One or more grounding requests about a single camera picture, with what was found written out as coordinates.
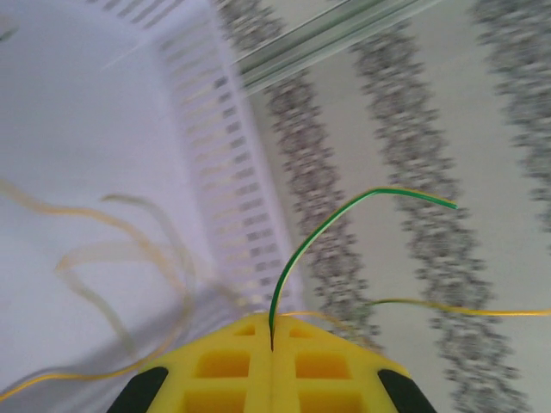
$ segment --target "yellow plastic object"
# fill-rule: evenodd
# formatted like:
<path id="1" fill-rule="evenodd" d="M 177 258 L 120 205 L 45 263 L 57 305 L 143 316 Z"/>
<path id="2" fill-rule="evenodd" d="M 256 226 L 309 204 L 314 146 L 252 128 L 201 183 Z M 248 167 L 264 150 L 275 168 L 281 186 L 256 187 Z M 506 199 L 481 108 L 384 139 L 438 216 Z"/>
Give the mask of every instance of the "yellow plastic object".
<path id="1" fill-rule="evenodd" d="M 395 362 L 293 317 L 276 323 L 273 351 L 268 314 L 258 314 L 156 359 L 108 413 L 434 411 L 428 402 L 409 410 L 415 400 L 383 385 L 381 371 L 411 381 Z"/>

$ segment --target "gray floral stripe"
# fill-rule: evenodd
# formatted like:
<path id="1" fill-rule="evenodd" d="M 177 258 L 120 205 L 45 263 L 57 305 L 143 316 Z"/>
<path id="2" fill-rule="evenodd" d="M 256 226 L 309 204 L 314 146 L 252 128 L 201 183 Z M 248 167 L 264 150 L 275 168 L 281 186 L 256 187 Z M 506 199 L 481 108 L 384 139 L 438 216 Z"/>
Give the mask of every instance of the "gray floral stripe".
<path id="1" fill-rule="evenodd" d="M 370 113 L 381 124 L 383 157 L 393 168 L 390 182 L 457 200 L 459 182 L 449 175 L 451 159 L 443 155 L 443 133 L 433 126 L 436 110 L 429 108 L 430 92 L 419 80 L 423 66 L 413 62 L 417 51 L 405 33 L 407 22 L 353 47 L 364 92 L 372 98 Z M 418 278 L 424 297 L 451 305 L 484 308 L 492 298 L 491 285 L 478 273 L 484 263 L 475 257 L 477 243 L 459 212 L 423 201 L 397 198 L 412 234 L 412 256 L 419 260 Z M 456 383 L 452 394 L 457 411 L 519 413 L 530 411 L 526 397 L 513 388 L 517 371 L 505 364 L 511 352 L 506 338 L 492 326 L 496 320 L 438 313 L 431 326 L 442 332 L 437 342 L 450 368 L 447 379 Z"/>
<path id="2" fill-rule="evenodd" d="M 261 0 L 216 0 L 226 35 L 240 52 L 249 52 L 282 33 L 283 19 L 274 18 Z"/>
<path id="3" fill-rule="evenodd" d="M 504 79 L 498 94 L 511 97 L 505 114 L 523 131 L 515 143 L 527 150 L 522 165 L 539 187 L 533 200 L 546 202 L 538 218 L 551 232 L 551 4 L 481 0 L 471 12 L 486 28 L 481 43 L 493 46 L 487 61 Z"/>
<path id="4" fill-rule="evenodd" d="M 273 130 L 286 158 L 290 174 L 288 187 L 297 198 L 294 209 L 301 215 L 299 228 L 309 235 L 327 218 L 343 199 L 337 190 L 340 177 L 330 159 L 333 149 L 327 146 L 327 131 L 320 122 L 314 85 L 307 81 L 307 71 L 281 81 L 265 90 L 268 110 L 275 118 Z M 350 221 L 342 217 L 310 247 L 306 253 L 313 277 L 321 283 L 316 295 L 324 300 L 321 311 L 361 328 L 369 337 L 378 328 L 368 322 L 368 315 L 352 320 L 352 314 L 364 303 L 367 282 L 359 278 L 361 257 L 351 249 L 356 242 L 349 232 Z"/>

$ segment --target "white surface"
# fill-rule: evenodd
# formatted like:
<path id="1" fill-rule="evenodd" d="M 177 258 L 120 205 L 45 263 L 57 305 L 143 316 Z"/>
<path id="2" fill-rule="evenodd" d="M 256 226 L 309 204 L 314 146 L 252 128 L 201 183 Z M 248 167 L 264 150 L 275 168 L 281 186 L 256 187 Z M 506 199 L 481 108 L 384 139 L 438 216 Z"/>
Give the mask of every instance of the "white surface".
<path id="1" fill-rule="evenodd" d="M 152 33 L 158 37 L 146 39 L 134 28 L 109 20 L 98 24 L 103 22 L 99 15 L 80 15 L 74 3 L 52 4 L 8 0 L 0 5 L 0 13 L 5 10 L 21 23 L 19 32 L 0 45 L 0 176 L 53 204 L 100 208 L 134 223 L 154 241 L 166 243 L 156 223 L 139 209 L 99 201 L 110 193 L 144 196 L 175 221 L 183 241 L 196 256 L 223 268 L 224 277 L 235 275 L 227 281 L 239 283 L 253 304 L 267 308 L 267 294 L 289 247 L 269 174 L 263 170 L 263 157 L 254 144 L 256 132 L 248 124 L 248 108 L 239 103 L 238 85 L 230 78 L 223 88 L 213 88 L 220 76 L 232 75 L 232 68 L 224 63 L 224 59 L 231 61 L 230 56 L 209 21 L 212 15 L 207 3 L 180 9 L 178 27 L 185 31 L 190 23 L 200 22 L 196 16 L 202 10 L 207 24 L 202 30 L 210 31 L 214 47 L 207 63 L 218 62 L 218 77 L 201 77 L 207 65 L 202 61 L 204 64 L 188 68 L 175 83 L 171 77 L 175 67 L 169 67 L 166 55 L 158 50 L 166 40 L 183 39 L 185 43 L 196 39 L 197 34 L 165 30 L 160 35 L 161 28 L 155 28 Z M 167 24 L 175 20 L 172 15 Z M 206 45 L 184 54 L 179 64 L 196 58 L 201 50 L 210 49 Z M 181 83 L 177 81 L 186 79 L 191 86 L 178 89 Z M 203 104 L 213 103 L 211 114 L 234 109 L 222 121 L 222 134 L 208 145 L 208 151 L 243 138 L 245 143 L 239 150 L 247 155 L 240 165 L 233 150 L 202 164 L 197 156 L 209 152 L 190 149 L 194 139 L 205 136 L 201 134 L 206 131 L 216 131 L 219 123 L 207 120 L 200 129 L 194 122 L 206 118 L 189 112 L 191 108 L 201 109 L 199 103 L 182 108 L 174 97 L 177 93 L 190 97 L 206 85 L 213 92 Z M 169 95 L 170 88 L 177 93 Z M 226 90 L 232 99 L 222 107 L 215 93 Z M 239 131 L 231 135 L 226 126 L 236 121 Z M 221 172 L 223 176 L 234 177 L 244 167 L 254 173 L 206 194 L 205 185 L 213 179 L 204 173 L 208 164 L 234 161 L 236 164 Z M 258 184 L 254 194 L 220 198 L 252 183 Z M 243 202 L 248 200 L 261 200 L 262 205 L 245 211 Z M 238 213 L 217 218 L 228 207 L 237 208 Z M 260 224 L 233 229 L 224 237 L 217 235 L 221 225 L 241 225 L 247 217 L 263 213 L 268 218 Z M 253 230 L 268 235 L 249 239 Z M 237 235 L 243 243 L 228 243 Z M 101 314 L 71 293 L 53 272 L 63 254 L 76 247 L 127 240 L 126 234 L 90 219 L 37 215 L 0 197 L 0 388 L 45 368 L 76 365 L 74 370 L 79 372 L 102 373 L 130 361 Z M 264 247 L 267 249 L 261 250 L 260 256 L 251 256 L 252 248 Z M 237 261 L 230 265 L 236 254 Z M 263 262 L 277 265 L 257 269 Z M 253 270 L 247 273 L 243 268 Z M 93 263 L 76 271 L 117 311 L 141 354 L 164 339 L 179 302 L 152 264 Z M 293 294 L 284 299 L 283 308 L 300 306 L 300 283 L 294 281 L 291 288 Z M 201 296 L 206 298 L 198 299 L 200 314 L 189 338 L 238 316 L 229 312 L 229 303 L 220 301 L 216 294 L 202 291 Z M 211 304 L 218 307 L 209 310 Z M 197 321 L 204 320 L 202 314 L 211 318 Z M 2 411 L 59 413 L 76 411 L 77 405 L 82 408 L 78 411 L 102 411 L 125 380 L 40 385 L 5 402 Z"/>

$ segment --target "yellow wire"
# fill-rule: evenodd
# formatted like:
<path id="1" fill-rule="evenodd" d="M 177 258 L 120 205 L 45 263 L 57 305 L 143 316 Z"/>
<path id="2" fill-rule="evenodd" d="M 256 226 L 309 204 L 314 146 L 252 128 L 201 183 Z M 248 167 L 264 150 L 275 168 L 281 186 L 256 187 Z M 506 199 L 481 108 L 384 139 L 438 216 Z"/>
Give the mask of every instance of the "yellow wire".
<path id="1" fill-rule="evenodd" d="M 458 307 L 454 305 L 445 305 L 435 303 L 433 301 L 423 301 L 421 299 L 378 299 L 371 301 L 367 307 L 380 304 L 409 304 L 420 305 L 422 307 L 434 308 L 446 312 L 457 314 L 465 314 L 468 316 L 483 316 L 483 317 L 546 317 L 551 316 L 551 308 L 544 310 L 524 310 L 524 311 L 492 311 L 492 310 L 475 310 L 472 308 Z"/>
<path id="2" fill-rule="evenodd" d="M 78 208 L 78 207 L 65 207 L 65 206 L 54 206 L 49 205 L 45 202 L 36 200 L 31 196 L 24 194 L 19 189 L 17 189 L 12 184 L 6 182 L 4 179 L 0 179 L 0 193 L 4 193 L 14 202 L 34 211 L 36 213 L 45 213 L 52 215 L 76 215 L 92 218 L 98 221 L 101 221 L 107 225 L 119 228 L 126 232 L 130 237 L 134 238 L 138 245 L 150 256 L 152 261 L 158 265 L 159 271 L 167 278 L 167 280 L 172 284 L 172 286 L 182 295 L 183 297 L 183 313 L 178 323 L 173 327 L 170 334 L 166 337 L 163 343 L 154 350 L 152 353 L 144 357 L 143 359 L 132 363 L 130 366 L 121 368 L 112 373 L 102 373 L 102 374 L 76 374 L 76 373 L 48 373 L 41 376 L 35 377 L 20 385 L 17 385 L 11 390 L 6 391 L 0 395 L 0 403 L 6 400 L 7 398 L 13 396 L 14 394 L 22 391 L 31 385 L 41 383 L 47 380 L 82 380 L 82 381 L 91 381 L 91 380 L 101 380 L 109 379 L 117 376 L 121 376 L 126 373 L 132 372 L 137 367 L 142 366 L 144 363 L 154 359 L 155 357 L 161 355 L 170 345 L 178 338 L 180 331 L 185 325 L 186 318 L 188 317 L 189 311 L 191 310 L 192 303 L 189 302 L 189 299 L 184 299 L 187 297 L 187 291 L 182 282 L 178 279 L 176 273 L 173 271 L 173 268 L 168 265 L 166 259 L 163 256 L 163 253 L 153 245 L 147 236 L 136 229 L 134 226 L 130 225 L 128 222 L 121 219 L 114 218 L 106 213 L 102 213 L 90 208 Z"/>

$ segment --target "patterned wallpaper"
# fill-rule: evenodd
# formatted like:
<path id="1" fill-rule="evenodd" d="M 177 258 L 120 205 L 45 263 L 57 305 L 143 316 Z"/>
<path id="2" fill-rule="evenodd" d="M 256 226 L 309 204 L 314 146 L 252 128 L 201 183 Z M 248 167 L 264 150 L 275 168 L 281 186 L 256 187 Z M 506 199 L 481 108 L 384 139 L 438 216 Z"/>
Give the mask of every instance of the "patterned wallpaper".
<path id="1" fill-rule="evenodd" d="M 241 52 L 291 24 L 285 3 L 222 3 Z M 352 314 L 388 296 L 549 307 L 551 3 L 442 0 L 251 103 L 297 244 L 372 186 L 461 206 L 393 197 L 360 206 L 306 255 L 308 304 L 405 364 L 438 411 L 548 411 L 545 320 L 391 306 Z"/>

